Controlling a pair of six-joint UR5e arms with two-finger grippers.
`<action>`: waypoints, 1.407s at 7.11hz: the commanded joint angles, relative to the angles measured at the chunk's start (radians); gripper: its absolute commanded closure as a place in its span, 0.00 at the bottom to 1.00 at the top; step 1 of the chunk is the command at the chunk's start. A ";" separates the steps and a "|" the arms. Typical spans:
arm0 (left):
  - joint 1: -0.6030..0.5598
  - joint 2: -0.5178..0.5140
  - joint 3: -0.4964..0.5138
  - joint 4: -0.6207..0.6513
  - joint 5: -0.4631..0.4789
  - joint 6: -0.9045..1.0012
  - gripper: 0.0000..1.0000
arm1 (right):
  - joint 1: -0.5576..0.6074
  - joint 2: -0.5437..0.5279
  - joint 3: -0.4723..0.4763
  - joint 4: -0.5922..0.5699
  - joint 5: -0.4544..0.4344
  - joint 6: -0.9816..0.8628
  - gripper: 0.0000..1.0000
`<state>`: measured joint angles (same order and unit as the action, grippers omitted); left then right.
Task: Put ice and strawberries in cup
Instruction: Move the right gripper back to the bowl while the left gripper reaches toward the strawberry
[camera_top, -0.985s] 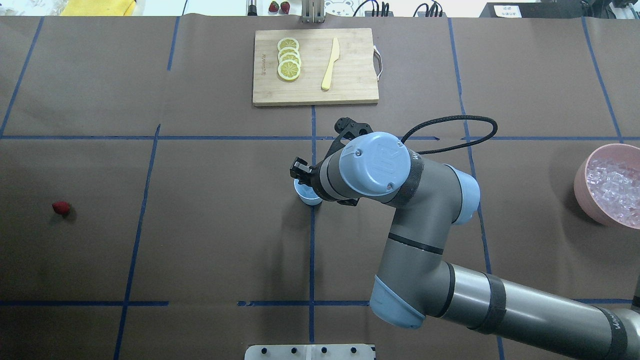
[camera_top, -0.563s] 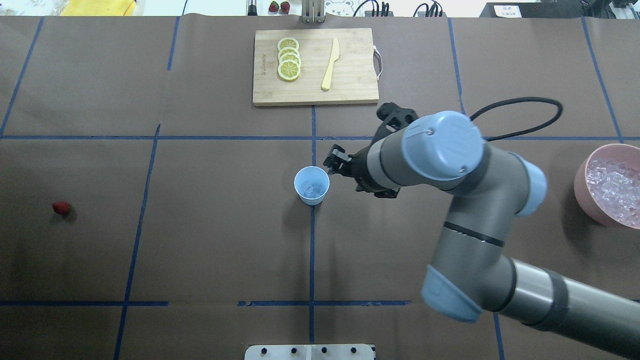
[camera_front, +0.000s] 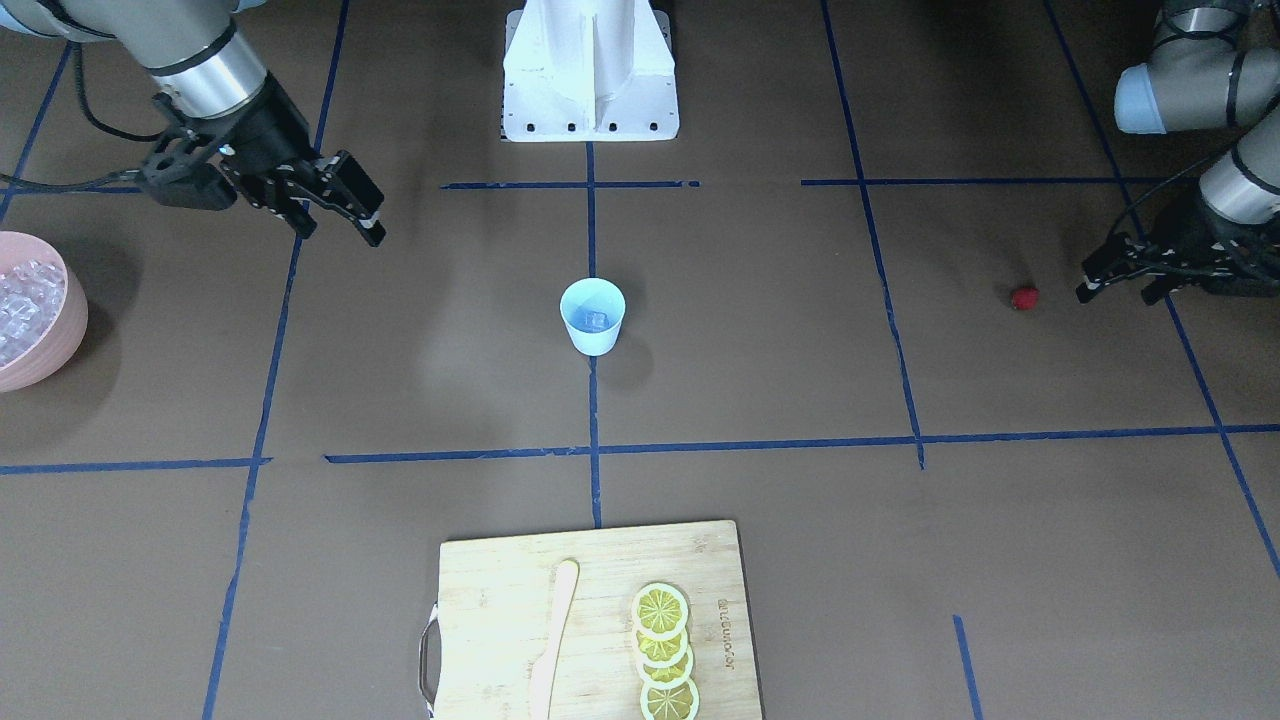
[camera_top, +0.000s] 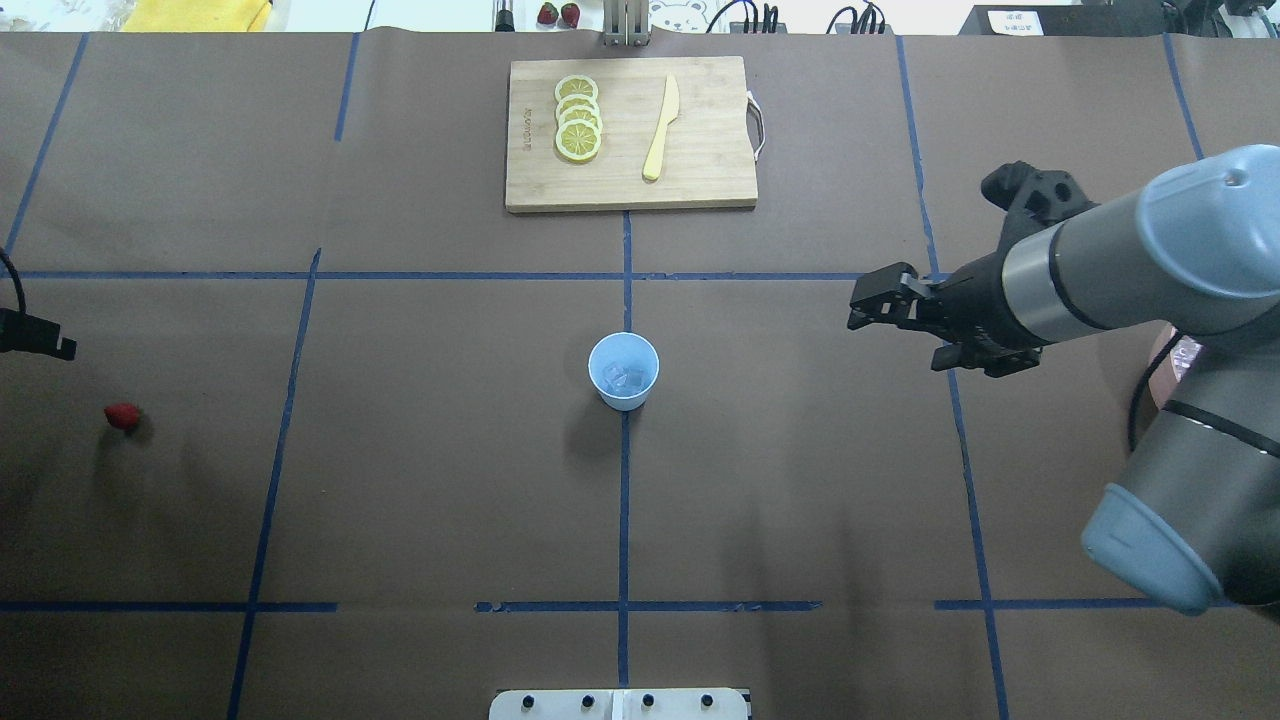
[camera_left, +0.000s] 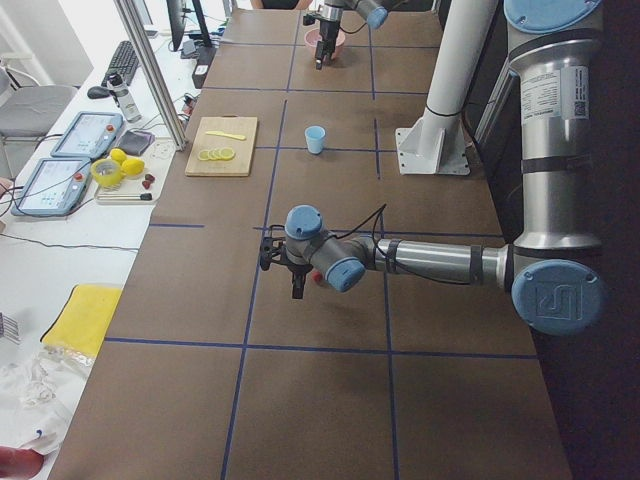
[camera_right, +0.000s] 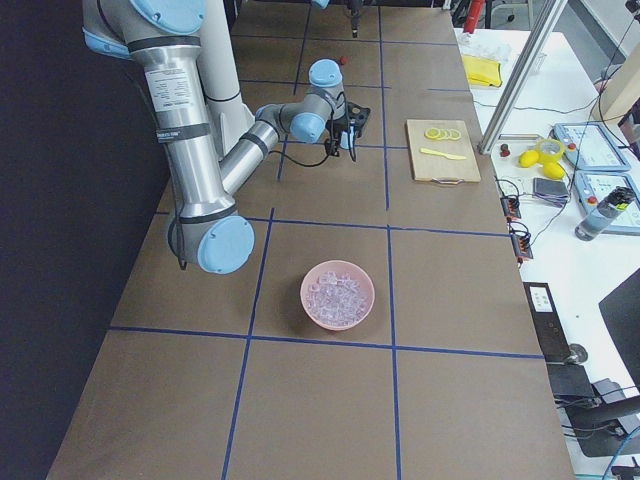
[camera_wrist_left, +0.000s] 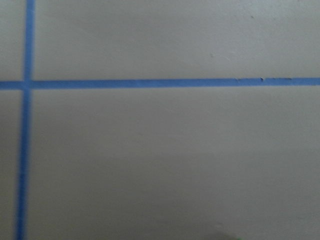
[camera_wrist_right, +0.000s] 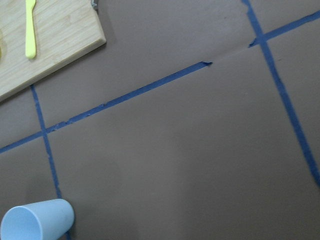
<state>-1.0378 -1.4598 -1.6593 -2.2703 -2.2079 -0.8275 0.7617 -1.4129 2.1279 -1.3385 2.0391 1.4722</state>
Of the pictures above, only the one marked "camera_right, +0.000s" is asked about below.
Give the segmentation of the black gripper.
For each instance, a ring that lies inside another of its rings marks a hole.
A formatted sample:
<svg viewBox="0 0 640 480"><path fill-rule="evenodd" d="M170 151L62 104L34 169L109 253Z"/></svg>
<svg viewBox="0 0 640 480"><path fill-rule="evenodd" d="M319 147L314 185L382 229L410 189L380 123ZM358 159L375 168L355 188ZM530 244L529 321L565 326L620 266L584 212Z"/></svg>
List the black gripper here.
<svg viewBox="0 0 640 480"><path fill-rule="evenodd" d="M351 15L359 15L362 10L362 0L347 0L347 9ZM356 39L359 33L359 17L350 17L352 37Z"/></svg>
<svg viewBox="0 0 640 480"><path fill-rule="evenodd" d="M348 150L352 162L357 161L356 142L362 137L369 122L371 109L347 102L344 115L334 121L334 138L339 147Z"/></svg>

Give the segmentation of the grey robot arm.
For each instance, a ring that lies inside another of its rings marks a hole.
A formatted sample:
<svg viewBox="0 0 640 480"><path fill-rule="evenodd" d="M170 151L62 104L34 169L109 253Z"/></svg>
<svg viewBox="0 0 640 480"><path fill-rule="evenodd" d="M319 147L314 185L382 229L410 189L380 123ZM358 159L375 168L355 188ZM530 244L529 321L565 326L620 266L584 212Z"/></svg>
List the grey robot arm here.
<svg viewBox="0 0 640 480"><path fill-rule="evenodd" d="M255 234L234 196L283 137L335 156L354 150L368 121L332 59L312 64L300 102L249 109L220 1L87 1L83 21L90 50L144 70L171 171L167 242L181 266L228 274L247 262Z"/></svg>
<svg viewBox="0 0 640 480"><path fill-rule="evenodd" d="M311 0L311 5L320 9L326 9L330 4L330 0ZM347 17L350 21L350 29L353 38L357 38L359 35L360 19L364 9L364 2L362 0L345 0L343 1L346 7Z"/></svg>

